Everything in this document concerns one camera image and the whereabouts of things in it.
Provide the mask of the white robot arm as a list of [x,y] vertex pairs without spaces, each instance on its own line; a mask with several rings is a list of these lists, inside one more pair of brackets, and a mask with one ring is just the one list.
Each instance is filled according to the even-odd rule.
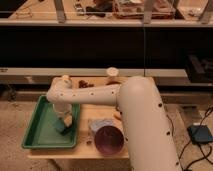
[[134,76],[121,84],[72,89],[61,78],[46,94],[53,104],[117,106],[132,171],[182,171],[160,93],[148,77]]

